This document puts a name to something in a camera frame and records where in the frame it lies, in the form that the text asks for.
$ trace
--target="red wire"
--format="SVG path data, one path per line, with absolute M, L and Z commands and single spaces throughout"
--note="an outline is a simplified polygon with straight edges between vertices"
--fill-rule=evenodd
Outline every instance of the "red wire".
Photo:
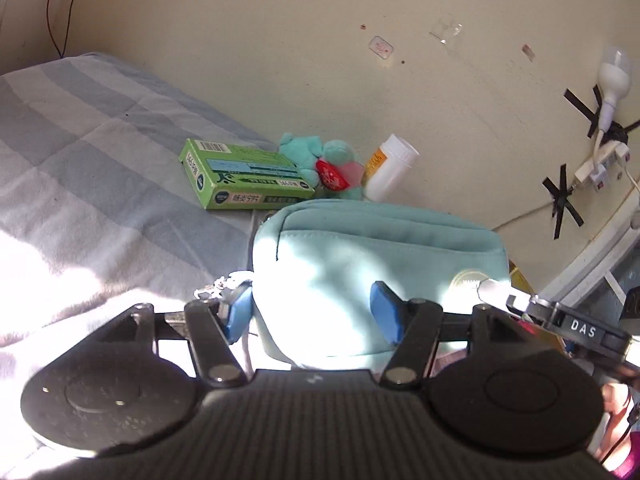
M 51 22 L 49 21 L 49 3 L 50 3 L 50 1 L 51 0 L 47 0 L 47 30 L 49 31 L 49 37 L 51 38 L 51 43 L 53 43 L 53 46 L 56 48 L 56 52 L 60 56 L 60 59 L 62 59 L 62 53 L 60 52 L 60 49 L 58 48 L 58 44 L 56 43 L 56 40 L 53 37 L 53 32 L 51 31 Z

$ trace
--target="box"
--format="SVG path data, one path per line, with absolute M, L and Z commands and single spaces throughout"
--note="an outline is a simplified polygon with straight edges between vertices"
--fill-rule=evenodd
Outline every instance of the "box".
M 204 209 L 280 209 L 314 195 L 279 153 L 187 139 L 180 162 Z

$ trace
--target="light blue pouch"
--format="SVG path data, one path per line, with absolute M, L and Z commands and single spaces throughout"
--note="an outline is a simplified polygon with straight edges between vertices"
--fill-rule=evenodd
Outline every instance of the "light blue pouch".
M 403 300 L 470 314 L 481 303 L 478 279 L 509 279 L 496 233 L 452 215 L 373 202 L 288 206 L 260 227 L 253 256 L 263 345 L 300 367 L 382 370 L 393 348 L 370 310 L 377 280 Z

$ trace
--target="pill bottle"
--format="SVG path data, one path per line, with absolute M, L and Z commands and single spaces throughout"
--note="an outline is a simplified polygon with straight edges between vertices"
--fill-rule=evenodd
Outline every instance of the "pill bottle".
M 365 165 L 362 177 L 365 199 L 382 202 L 387 198 L 411 169 L 418 155 L 406 140 L 392 134 Z

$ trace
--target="light bulb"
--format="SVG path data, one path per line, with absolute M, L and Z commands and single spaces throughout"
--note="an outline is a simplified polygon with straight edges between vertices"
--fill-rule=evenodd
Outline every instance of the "light bulb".
M 626 97 L 631 88 L 631 61 L 623 50 L 615 46 L 605 49 L 598 72 L 598 84 L 604 93 L 598 129 L 606 133 L 618 101 Z

